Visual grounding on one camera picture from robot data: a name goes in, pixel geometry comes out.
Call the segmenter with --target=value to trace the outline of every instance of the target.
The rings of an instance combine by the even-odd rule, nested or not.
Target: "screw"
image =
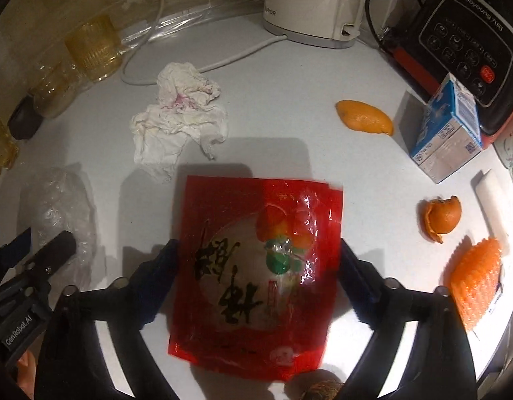
[[[64,290],[62,290],[62,294],[64,296],[71,296],[73,295],[77,290],[79,290],[76,286],[73,284],[70,284],[69,286],[64,287]]]
[[[451,292],[449,291],[448,288],[444,287],[444,286],[438,286],[436,287],[436,289],[434,290],[436,293],[442,295],[444,298],[450,296]]]
[[[112,282],[112,284],[110,285],[110,287],[124,288],[124,287],[127,287],[128,285],[129,285],[129,280],[126,277],[120,277],[120,278],[115,279]]]
[[[401,287],[399,281],[397,281],[395,278],[386,278],[384,280],[384,285],[392,290],[396,290],[397,288]]]

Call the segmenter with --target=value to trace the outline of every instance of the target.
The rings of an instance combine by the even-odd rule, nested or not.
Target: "red plastic bag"
[[[342,202],[325,183],[189,176],[168,352],[251,379],[317,369]]]

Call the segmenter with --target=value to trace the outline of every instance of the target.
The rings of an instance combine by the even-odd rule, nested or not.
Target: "beige wall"
[[[166,0],[164,15],[232,0]],[[6,120],[35,79],[35,68],[67,56],[64,37],[108,13],[120,30],[151,21],[157,0],[11,0],[0,16],[0,116]]]

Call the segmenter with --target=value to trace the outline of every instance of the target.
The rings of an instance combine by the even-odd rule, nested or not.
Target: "white table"
[[[151,78],[170,61],[190,61],[200,67],[268,37],[259,16],[201,25],[147,46],[131,62],[129,72]],[[360,259],[374,263],[383,276],[397,278],[407,288],[431,292],[462,239],[468,236],[477,243],[488,236],[472,187],[482,171],[495,171],[513,209],[512,184],[493,148],[439,185],[417,168],[403,141],[409,140],[410,132],[403,130],[401,135],[399,128],[407,126],[410,116],[417,123],[420,107],[407,83],[374,49],[360,43],[351,49],[330,50],[281,42],[210,77],[221,86],[219,101],[229,113],[229,139],[217,146],[217,161],[208,161],[189,141],[172,183],[156,184],[136,169],[129,121],[155,102],[157,87],[131,87],[113,76],[81,94],[57,119],[44,122],[22,147],[17,164],[0,182],[0,245],[18,232],[21,185],[43,167],[65,166],[80,172],[85,181],[96,208],[98,252],[93,276],[100,286],[132,274],[140,262],[153,258],[170,237],[177,236],[188,174],[316,179],[343,185],[342,236]],[[383,109],[396,118],[397,134],[390,138],[349,130],[334,108],[343,99]],[[461,222],[444,236],[443,245],[430,242],[419,230],[418,203],[452,195],[461,200]],[[478,334],[469,335],[477,376],[492,358],[513,310],[513,242],[511,246],[512,255],[505,259],[510,268],[504,293],[493,314],[477,328]],[[164,313],[170,314],[172,299],[170,293]],[[342,293],[335,316],[322,368],[344,380],[371,332],[348,309]],[[130,392],[106,327],[100,323],[98,328],[116,386]],[[414,329],[413,323],[407,325],[384,392],[399,382]],[[191,369],[167,355],[165,314],[147,325],[143,336],[182,399],[199,400],[206,395],[260,400],[272,394],[287,398],[281,383],[270,386]]]

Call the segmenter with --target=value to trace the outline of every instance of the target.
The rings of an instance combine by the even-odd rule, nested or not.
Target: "red button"
[[[489,66],[483,66],[480,69],[480,77],[488,84],[491,84],[495,79],[495,73],[493,72],[493,69]]]

